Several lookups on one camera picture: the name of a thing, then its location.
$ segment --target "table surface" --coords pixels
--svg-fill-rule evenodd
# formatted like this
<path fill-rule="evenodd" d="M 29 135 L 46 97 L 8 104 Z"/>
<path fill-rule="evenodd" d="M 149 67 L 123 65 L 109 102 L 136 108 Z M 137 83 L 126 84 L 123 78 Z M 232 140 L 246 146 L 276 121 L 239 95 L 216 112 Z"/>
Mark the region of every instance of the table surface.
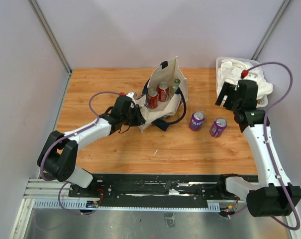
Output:
<path fill-rule="evenodd" d="M 61 110 L 57 130 L 74 130 L 94 120 L 90 97 L 100 91 L 141 94 L 154 68 L 76 68 Z M 131 127 L 82 149 L 77 165 L 89 172 L 172 173 L 172 174 L 257 174 L 252 152 L 233 119 L 233 112 L 216 106 L 215 68 L 181 68 L 188 79 L 187 114 L 166 132 L 152 125 L 143 132 Z M 117 95 L 102 94 L 92 103 L 98 113 L 113 106 Z M 200 131 L 189 129 L 194 111 L 203 111 L 205 122 Z M 176 115 L 167 121 L 179 118 Z M 224 117 L 228 126 L 221 137 L 209 134 L 212 122 Z"/>

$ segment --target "crumpled fabric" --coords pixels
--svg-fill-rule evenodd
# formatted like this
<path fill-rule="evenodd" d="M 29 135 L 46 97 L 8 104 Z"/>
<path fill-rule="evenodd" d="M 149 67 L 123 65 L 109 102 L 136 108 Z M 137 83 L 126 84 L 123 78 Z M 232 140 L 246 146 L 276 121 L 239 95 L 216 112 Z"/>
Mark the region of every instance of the crumpled fabric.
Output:
<path fill-rule="evenodd" d="M 228 82 L 233 85 L 237 85 L 238 81 L 241 79 L 241 72 L 247 70 L 253 65 L 250 62 L 242 62 L 234 59 L 224 59 L 222 61 L 221 67 L 218 69 L 217 73 L 217 89 L 216 93 L 219 96 L 222 89 L 223 83 Z M 261 99 L 263 96 L 269 95 L 273 91 L 273 85 L 266 82 L 263 75 L 263 70 L 261 67 L 257 67 L 249 72 L 249 74 L 244 78 L 246 80 L 253 80 L 258 85 L 258 95 L 257 100 Z"/>

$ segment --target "gray floor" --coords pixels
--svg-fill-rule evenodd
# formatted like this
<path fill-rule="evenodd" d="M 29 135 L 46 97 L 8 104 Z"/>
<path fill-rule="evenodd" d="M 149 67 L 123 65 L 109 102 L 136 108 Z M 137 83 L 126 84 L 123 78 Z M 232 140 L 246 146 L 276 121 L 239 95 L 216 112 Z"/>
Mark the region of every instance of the gray floor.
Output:
<path fill-rule="evenodd" d="M 56 226 L 58 227 L 54 230 L 43 231 Z M 248 210 L 231 220 L 222 218 L 217 213 L 176 212 L 175 224 L 172 225 L 171 221 L 165 219 L 164 212 L 97 211 L 91 216 L 73 216 L 59 209 L 34 210 L 24 237 L 24 239 L 99 238 L 288 239 L 289 237 L 286 229 L 271 218 L 253 218 Z"/>

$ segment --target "purple soda can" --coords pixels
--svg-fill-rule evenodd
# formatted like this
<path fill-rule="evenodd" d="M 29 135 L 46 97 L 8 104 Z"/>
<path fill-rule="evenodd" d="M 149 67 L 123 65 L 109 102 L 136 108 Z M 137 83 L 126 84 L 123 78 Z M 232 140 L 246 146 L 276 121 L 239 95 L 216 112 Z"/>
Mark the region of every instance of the purple soda can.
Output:
<path fill-rule="evenodd" d="M 225 130 L 226 126 L 227 122 L 225 118 L 217 118 L 210 128 L 210 134 L 213 137 L 220 137 L 223 131 Z"/>
<path fill-rule="evenodd" d="M 192 114 L 189 123 L 189 128 L 193 131 L 198 131 L 204 122 L 204 114 L 202 111 L 196 111 Z"/>

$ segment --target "soda can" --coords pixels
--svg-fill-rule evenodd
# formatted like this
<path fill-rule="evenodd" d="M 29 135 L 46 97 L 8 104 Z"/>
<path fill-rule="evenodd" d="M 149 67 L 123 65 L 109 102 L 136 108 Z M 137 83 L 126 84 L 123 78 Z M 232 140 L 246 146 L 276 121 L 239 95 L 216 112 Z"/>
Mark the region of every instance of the soda can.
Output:
<path fill-rule="evenodd" d="M 150 109 L 158 107 L 158 92 L 155 89 L 148 90 L 147 107 Z"/>
<path fill-rule="evenodd" d="M 160 82 L 157 87 L 159 101 L 165 102 L 169 95 L 169 86 L 167 82 Z"/>
<path fill-rule="evenodd" d="M 193 131 L 198 131 L 204 122 L 204 113 L 202 111 L 196 111 L 192 114 L 189 123 L 189 128 Z"/>
<path fill-rule="evenodd" d="M 210 128 L 210 134 L 213 137 L 220 137 L 226 127 L 227 127 L 226 119 L 225 118 L 217 118 L 213 122 L 213 124 Z"/>

